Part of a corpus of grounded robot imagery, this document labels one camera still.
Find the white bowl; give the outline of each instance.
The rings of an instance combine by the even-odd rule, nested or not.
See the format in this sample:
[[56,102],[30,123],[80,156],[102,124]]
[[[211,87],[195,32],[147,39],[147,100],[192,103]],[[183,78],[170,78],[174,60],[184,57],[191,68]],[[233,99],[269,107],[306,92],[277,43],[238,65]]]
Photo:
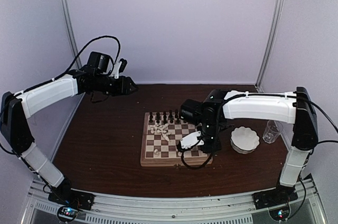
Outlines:
[[239,127],[231,133],[231,146],[240,154],[249,154],[259,145],[259,137],[254,130]]

